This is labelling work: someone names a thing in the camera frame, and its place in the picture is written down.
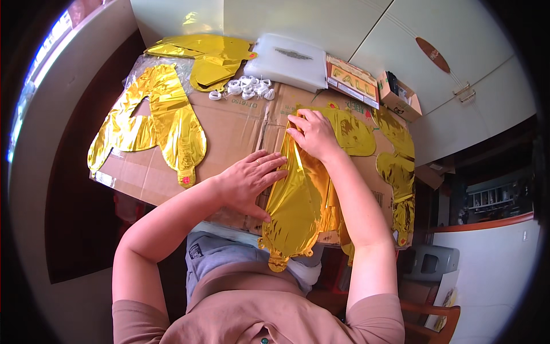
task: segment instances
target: woman's right hand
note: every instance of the woman's right hand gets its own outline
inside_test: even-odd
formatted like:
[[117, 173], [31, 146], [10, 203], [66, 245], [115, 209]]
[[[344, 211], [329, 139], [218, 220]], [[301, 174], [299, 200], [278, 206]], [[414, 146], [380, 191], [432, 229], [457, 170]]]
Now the woman's right hand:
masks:
[[287, 133], [309, 155], [319, 159], [323, 164], [343, 152], [336, 141], [331, 122], [319, 111], [299, 109], [298, 113], [304, 117], [289, 115], [288, 120], [302, 129], [288, 128]]

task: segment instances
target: clear plastic packaging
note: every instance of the clear plastic packaging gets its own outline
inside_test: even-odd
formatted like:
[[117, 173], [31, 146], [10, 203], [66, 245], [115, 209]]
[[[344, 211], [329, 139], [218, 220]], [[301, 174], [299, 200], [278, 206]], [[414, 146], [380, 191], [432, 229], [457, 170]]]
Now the clear plastic packaging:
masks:
[[191, 69], [193, 68], [193, 63], [195, 63], [195, 60], [192, 58], [160, 57], [149, 54], [143, 54], [137, 58], [130, 74], [128, 74], [128, 77], [122, 81], [124, 84], [124, 91], [126, 91], [128, 87], [130, 87], [130, 85], [145, 72], [147, 67], [154, 67], [161, 64], [171, 65], [174, 63], [174, 69], [178, 75], [179, 82], [181, 82], [185, 94], [190, 95], [194, 88], [189, 82], [189, 77], [191, 76]]

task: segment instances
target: cardboard box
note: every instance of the cardboard box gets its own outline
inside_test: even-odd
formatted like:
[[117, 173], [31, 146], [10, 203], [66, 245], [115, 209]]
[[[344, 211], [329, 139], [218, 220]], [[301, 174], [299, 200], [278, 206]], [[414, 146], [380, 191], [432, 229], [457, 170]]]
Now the cardboard box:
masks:
[[443, 177], [438, 175], [428, 165], [417, 166], [414, 169], [415, 178], [428, 184], [432, 189], [437, 190], [443, 184]]
[[[376, 128], [371, 108], [342, 93], [326, 90], [315, 95], [279, 83], [275, 83], [274, 89], [276, 97], [272, 101], [256, 98], [243, 100], [240, 96], [212, 101], [208, 93], [192, 92], [189, 95], [207, 139], [206, 156], [196, 167], [197, 182], [223, 172], [257, 149], [279, 151], [288, 122], [287, 115], [296, 109], [298, 103], [325, 107], [329, 102], [334, 102], [341, 109], [350, 108], [357, 119]], [[149, 112], [148, 106], [140, 106], [136, 115], [147, 116]], [[404, 120], [396, 118], [406, 126]], [[374, 130], [374, 135], [377, 145], [375, 153], [366, 157], [354, 156], [352, 160], [379, 201], [390, 227], [393, 221], [392, 187], [378, 175], [376, 156], [381, 152], [393, 152], [393, 145], [380, 130]], [[176, 176], [176, 171], [164, 161], [160, 148], [155, 147], [139, 152], [113, 150], [96, 173], [95, 180], [144, 202], [160, 205], [184, 191]], [[259, 206], [265, 207], [269, 192], [268, 189], [258, 197]], [[261, 233], [260, 220], [231, 209], [222, 209], [207, 220], [255, 234]], [[320, 236], [318, 242], [338, 244], [338, 236], [336, 233], [332, 233], [330, 238]]]
[[380, 101], [396, 114], [405, 118], [409, 122], [414, 122], [422, 117], [418, 97], [412, 89], [401, 81], [397, 80], [397, 85], [405, 90], [407, 102], [393, 93], [389, 88], [388, 75], [383, 72], [378, 77], [378, 89], [380, 91]]
[[378, 85], [371, 73], [327, 54], [327, 84], [330, 89], [380, 108]]

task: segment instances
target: flattened cardboard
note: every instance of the flattened cardboard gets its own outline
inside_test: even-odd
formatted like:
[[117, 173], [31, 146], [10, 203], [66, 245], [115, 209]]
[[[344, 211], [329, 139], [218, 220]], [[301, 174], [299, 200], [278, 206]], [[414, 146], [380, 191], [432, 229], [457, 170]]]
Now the flattened cardboard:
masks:
[[399, 98], [397, 94], [391, 91], [388, 83], [388, 75], [385, 71], [380, 74], [377, 81], [378, 89], [380, 91], [380, 101], [386, 105], [388, 109], [405, 118], [409, 122], [414, 122], [422, 117], [418, 97], [412, 89], [397, 80], [397, 85], [407, 92], [406, 98], [410, 100], [409, 105], [403, 99]]
[[[375, 128], [375, 153], [367, 157], [354, 156], [351, 159], [379, 200], [384, 218], [390, 227], [393, 221], [392, 187], [378, 175], [376, 156], [382, 152], [393, 152], [393, 145], [376, 129], [371, 107], [334, 90], [323, 90], [316, 95], [283, 84], [275, 84], [274, 88], [276, 98], [272, 101], [256, 98], [245, 101], [240, 96], [212, 101], [208, 98], [208, 93], [201, 92], [193, 92], [188, 96], [207, 139], [206, 155], [196, 167], [197, 182], [223, 172], [257, 149], [279, 151], [288, 121], [287, 115], [296, 109], [296, 104], [326, 107], [332, 102], [340, 109], [349, 108], [357, 119]], [[135, 115], [147, 116], [149, 113], [148, 104], [144, 103], [136, 110]], [[394, 116], [406, 126], [403, 119]], [[153, 205], [160, 205], [184, 191], [177, 182], [176, 171], [168, 167], [159, 147], [139, 152], [113, 150], [97, 172], [95, 180]], [[269, 192], [268, 189], [258, 197], [259, 206], [266, 206]], [[207, 221], [260, 234], [260, 220], [231, 209], [222, 209]], [[322, 235], [318, 241], [338, 244], [338, 236]]]

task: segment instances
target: wooden chair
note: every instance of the wooden chair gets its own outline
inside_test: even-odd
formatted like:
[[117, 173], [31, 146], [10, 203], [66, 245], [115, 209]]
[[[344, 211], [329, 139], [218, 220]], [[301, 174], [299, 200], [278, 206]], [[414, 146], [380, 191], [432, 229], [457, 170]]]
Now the wooden chair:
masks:
[[447, 316], [447, 322], [440, 332], [430, 330], [427, 327], [416, 324], [405, 323], [405, 343], [417, 344], [448, 344], [453, 337], [454, 329], [457, 327], [460, 317], [460, 306], [437, 307], [423, 304], [411, 303], [401, 300], [401, 310], [420, 314], [434, 314]]

